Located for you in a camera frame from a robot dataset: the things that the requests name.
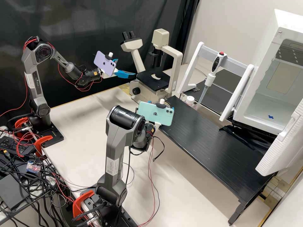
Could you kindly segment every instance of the black curtain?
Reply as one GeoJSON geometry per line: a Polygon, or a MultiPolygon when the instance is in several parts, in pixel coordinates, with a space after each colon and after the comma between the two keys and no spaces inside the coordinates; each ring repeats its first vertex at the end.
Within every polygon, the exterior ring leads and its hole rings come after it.
{"type": "MultiPolygon", "coordinates": [[[[94,54],[113,52],[118,69],[135,72],[130,53],[120,47],[123,31],[142,38],[139,49],[146,68],[151,65],[153,30],[169,31],[170,45],[184,52],[197,0],[3,0],[0,3],[0,114],[18,107],[25,98],[22,47],[30,36],[49,41],[68,61],[95,68],[94,54]]],[[[172,66],[164,57],[163,69],[172,66]]],[[[80,92],[64,81],[54,60],[38,66],[44,96],[50,107],[129,82],[112,77],[94,84],[89,92],[80,92]]],[[[7,119],[29,112],[28,101],[19,109],[0,118],[7,119]]]]}

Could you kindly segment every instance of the white wall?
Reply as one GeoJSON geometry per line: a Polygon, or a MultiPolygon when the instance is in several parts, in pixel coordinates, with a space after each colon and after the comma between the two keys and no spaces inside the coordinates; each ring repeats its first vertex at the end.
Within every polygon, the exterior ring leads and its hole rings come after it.
{"type": "MultiPolygon", "coordinates": [[[[303,15],[303,0],[200,0],[183,63],[190,61],[198,42],[203,41],[249,64],[274,8],[303,15]]],[[[198,65],[206,66],[201,59],[198,65]]]]}
{"type": "Polygon", "coordinates": [[[303,223],[303,174],[296,180],[262,227],[301,227],[303,223]]]}

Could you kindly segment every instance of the microscope focus knob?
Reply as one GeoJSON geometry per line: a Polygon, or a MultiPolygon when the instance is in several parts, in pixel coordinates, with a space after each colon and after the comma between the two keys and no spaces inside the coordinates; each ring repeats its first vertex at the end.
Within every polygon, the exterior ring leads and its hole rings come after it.
{"type": "Polygon", "coordinates": [[[136,88],[133,89],[133,94],[134,94],[134,95],[138,95],[138,94],[140,94],[140,93],[141,93],[140,88],[136,87],[136,88]]]}

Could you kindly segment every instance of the microscope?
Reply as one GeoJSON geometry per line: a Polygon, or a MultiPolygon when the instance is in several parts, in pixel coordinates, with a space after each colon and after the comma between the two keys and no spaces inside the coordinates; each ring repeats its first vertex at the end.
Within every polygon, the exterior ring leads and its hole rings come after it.
{"type": "Polygon", "coordinates": [[[183,54],[168,45],[169,32],[164,29],[154,30],[151,41],[154,49],[149,53],[153,58],[151,70],[145,70],[138,51],[143,45],[142,39],[137,38],[133,31],[129,34],[130,37],[126,32],[122,33],[124,41],[121,43],[121,48],[125,52],[131,52],[138,72],[137,79],[131,81],[129,86],[132,99],[137,103],[140,101],[154,103],[171,97],[172,92],[176,89],[183,54]],[[164,53],[174,58],[170,76],[158,69],[164,53]]]}

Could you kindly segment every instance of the incubator door handle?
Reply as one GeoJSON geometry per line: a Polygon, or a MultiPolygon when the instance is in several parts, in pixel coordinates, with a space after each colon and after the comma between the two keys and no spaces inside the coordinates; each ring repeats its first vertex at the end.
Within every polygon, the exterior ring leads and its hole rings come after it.
{"type": "Polygon", "coordinates": [[[296,112],[293,112],[293,114],[291,115],[291,118],[289,120],[289,122],[287,123],[287,125],[285,126],[285,128],[283,129],[282,132],[280,132],[277,136],[277,139],[281,142],[283,142],[283,140],[285,139],[285,137],[287,136],[287,134],[290,132],[290,130],[292,129],[292,127],[295,125],[295,123],[297,122],[297,120],[299,119],[300,115],[296,112]]]}

